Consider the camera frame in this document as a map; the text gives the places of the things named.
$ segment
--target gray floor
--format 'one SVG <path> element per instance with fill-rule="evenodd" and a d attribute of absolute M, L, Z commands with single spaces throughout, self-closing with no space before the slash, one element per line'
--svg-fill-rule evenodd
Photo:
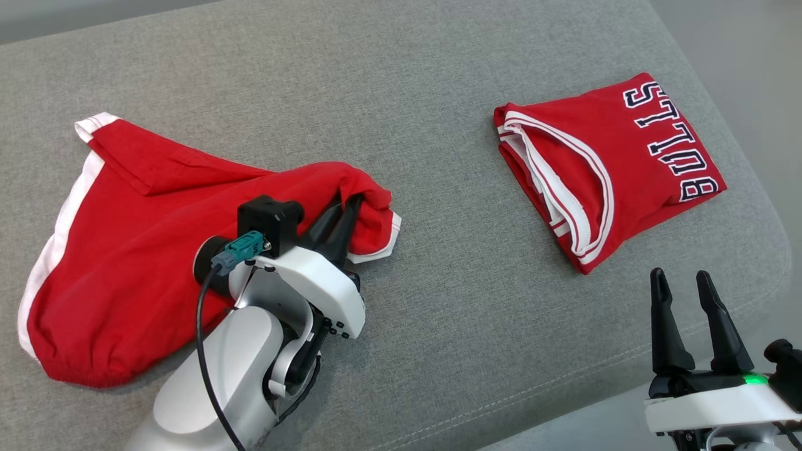
<path fill-rule="evenodd" d="M 0 43 L 152 14 L 213 0 L 0 0 Z M 652 0 L 749 157 L 802 256 L 802 0 Z M 802 287 L 744 339 L 754 360 L 786 337 L 802 346 Z M 758 369 L 769 371 L 768 363 Z M 646 387 L 558 418 L 483 451 L 529 449 L 671 450 L 642 415 Z"/>

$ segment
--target gray fabric surface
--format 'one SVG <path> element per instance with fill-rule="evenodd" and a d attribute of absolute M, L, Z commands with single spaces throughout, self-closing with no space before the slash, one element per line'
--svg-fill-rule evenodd
<path fill-rule="evenodd" d="M 643 0 L 227 1 L 6 45 L 0 65 L 3 449 L 118 449 L 186 355 L 96 391 L 48 380 L 17 344 L 26 276 L 87 154 L 72 122 L 101 111 L 268 169 L 345 160 L 395 196 L 394 255 L 358 269 L 363 335 L 327 343 L 265 449 L 477 449 L 649 379 L 653 266 L 700 355 L 696 270 L 744 330 L 787 286 L 773 208 Z M 497 152 L 492 109 L 640 71 L 730 189 L 581 276 Z"/>

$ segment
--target teal connector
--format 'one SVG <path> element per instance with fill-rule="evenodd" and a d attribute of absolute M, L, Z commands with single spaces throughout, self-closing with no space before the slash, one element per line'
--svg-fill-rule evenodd
<path fill-rule="evenodd" d="M 241 262 L 253 260 L 254 257 L 261 254 L 264 250 L 264 235 L 252 230 L 225 245 L 225 250 L 212 258 L 212 267 L 220 265 L 221 269 L 218 274 L 226 275 Z"/>

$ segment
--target red fabric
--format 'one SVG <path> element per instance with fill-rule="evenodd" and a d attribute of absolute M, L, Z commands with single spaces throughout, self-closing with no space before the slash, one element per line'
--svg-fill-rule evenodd
<path fill-rule="evenodd" d="M 494 123 L 500 128 L 502 139 L 499 150 L 547 223 L 552 222 L 547 202 L 533 181 L 539 169 L 532 171 L 527 167 L 528 154 L 521 155 L 513 147 L 520 142 L 516 141 L 515 130 L 504 128 L 520 115 L 586 144 L 601 161 L 601 171 L 611 180 L 613 208 L 609 212 L 612 222 L 598 254 L 592 258 L 587 258 L 587 252 L 577 254 L 572 250 L 576 237 L 570 233 L 558 234 L 560 246 L 583 274 L 608 258 L 626 239 L 727 189 L 686 118 L 670 103 L 654 79 L 642 73 L 624 83 L 577 97 L 524 107 L 507 104 L 495 110 Z M 592 170 L 593 165 L 557 139 L 556 132 L 527 124 L 520 129 L 531 140 L 533 151 L 577 198 L 589 219 L 592 240 L 598 239 L 602 234 L 605 202 L 603 181 Z M 508 140 L 511 137 L 515 139 L 512 142 Z M 688 153 L 694 150 L 698 157 Z M 686 184 L 684 196 L 683 183 Z M 543 187 L 547 192 L 552 188 L 549 183 Z M 563 205 L 563 201 L 564 198 L 557 199 L 559 205 Z M 574 221 L 575 218 L 567 215 L 565 220 Z M 562 221 L 553 224 L 553 229 L 558 230 L 562 224 Z"/>
<path fill-rule="evenodd" d="M 391 194 L 345 163 L 273 173 L 211 156 L 117 120 L 93 133 L 105 161 L 69 230 L 60 263 L 30 309 L 30 342 L 53 379 L 125 384 L 194 336 L 198 248 L 236 237 L 237 207 L 267 194 L 298 201 L 302 233 L 339 192 L 365 201 L 354 254 L 388 245 Z M 210 292 L 206 325 L 230 304 Z"/>

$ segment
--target green indicator light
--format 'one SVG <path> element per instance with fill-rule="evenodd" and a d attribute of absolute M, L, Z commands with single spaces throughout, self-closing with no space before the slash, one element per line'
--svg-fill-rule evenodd
<path fill-rule="evenodd" d="M 746 382 L 747 384 L 750 384 L 750 385 L 752 385 L 752 384 L 768 384 L 768 379 L 766 379 L 766 376 L 763 376 L 761 374 L 755 374 L 753 372 L 751 372 L 749 374 L 744 374 L 743 375 L 743 381 Z"/>

